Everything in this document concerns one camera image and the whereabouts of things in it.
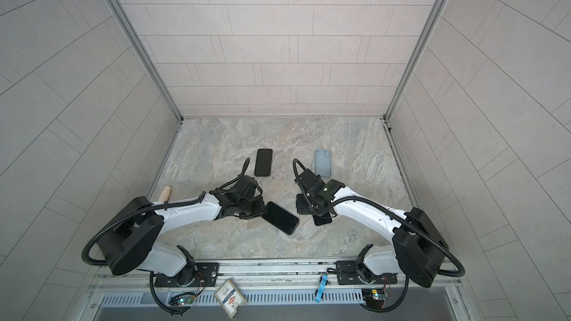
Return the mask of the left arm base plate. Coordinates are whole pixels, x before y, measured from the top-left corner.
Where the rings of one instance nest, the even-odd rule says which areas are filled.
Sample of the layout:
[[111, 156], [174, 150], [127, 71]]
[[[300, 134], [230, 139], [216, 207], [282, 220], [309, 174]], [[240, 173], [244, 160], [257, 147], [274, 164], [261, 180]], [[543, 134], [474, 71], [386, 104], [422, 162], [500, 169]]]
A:
[[220, 264], [199, 262], [193, 267], [184, 267], [173, 277], [163, 274], [154, 276], [154, 286], [159, 288], [204, 288], [214, 287], [217, 282]]

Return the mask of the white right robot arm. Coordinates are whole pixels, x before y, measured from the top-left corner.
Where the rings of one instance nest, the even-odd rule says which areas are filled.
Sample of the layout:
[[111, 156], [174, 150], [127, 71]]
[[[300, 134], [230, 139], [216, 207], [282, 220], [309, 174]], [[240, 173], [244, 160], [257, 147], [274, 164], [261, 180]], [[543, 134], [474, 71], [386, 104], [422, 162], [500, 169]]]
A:
[[310, 169], [294, 172], [297, 195], [304, 214], [324, 217], [336, 214], [374, 230], [389, 245], [367, 245], [349, 274], [365, 284], [380, 282], [386, 273], [403, 273], [424, 288], [433, 284], [448, 246], [426, 213], [418, 208], [395, 210], [366, 199], [340, 181], [324, 182]]

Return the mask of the black phone case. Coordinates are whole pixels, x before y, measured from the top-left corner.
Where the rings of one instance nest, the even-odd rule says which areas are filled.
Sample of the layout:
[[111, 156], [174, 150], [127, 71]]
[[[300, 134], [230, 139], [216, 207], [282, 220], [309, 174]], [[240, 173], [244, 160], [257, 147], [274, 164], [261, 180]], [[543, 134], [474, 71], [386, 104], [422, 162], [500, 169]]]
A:
[[262, 218], [287, 236], [291, 236], [299, 225], [299, 218], [274, 202], [268, 202]]
[[254, 175], [257, 177], [269, 177], [272, 173], [272, 149], [258, 149]]

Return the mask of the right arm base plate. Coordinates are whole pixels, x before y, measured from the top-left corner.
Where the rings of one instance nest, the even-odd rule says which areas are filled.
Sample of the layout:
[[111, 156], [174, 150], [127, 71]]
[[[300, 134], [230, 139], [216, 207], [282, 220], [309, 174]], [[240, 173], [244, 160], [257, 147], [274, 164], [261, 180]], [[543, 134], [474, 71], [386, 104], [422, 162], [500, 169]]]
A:
[[336, 275], [339, 285], [395, 285], [398, 283], [395, 273], [375, 275], [364, 264], [358, 264], [356, 261], [337, 261], [329, 273]]

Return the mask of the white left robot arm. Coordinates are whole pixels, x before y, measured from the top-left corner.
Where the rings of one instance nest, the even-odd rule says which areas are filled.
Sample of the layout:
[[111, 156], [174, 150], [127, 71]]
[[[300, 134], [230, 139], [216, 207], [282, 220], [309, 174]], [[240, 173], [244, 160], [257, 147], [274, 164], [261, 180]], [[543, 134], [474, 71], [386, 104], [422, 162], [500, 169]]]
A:
[[159, 242], [160, 235], [203, 221], [257, 218], [264, 208], [262, 188], [247, 175], [192, 199], [152, 203], [142, 196], [129, 202], [92, 237], [82, 251], [82, 260], [107, 266], [115, 276], [144, 270], [187, 284], [196, 270], [192, 256], [181, 246]]

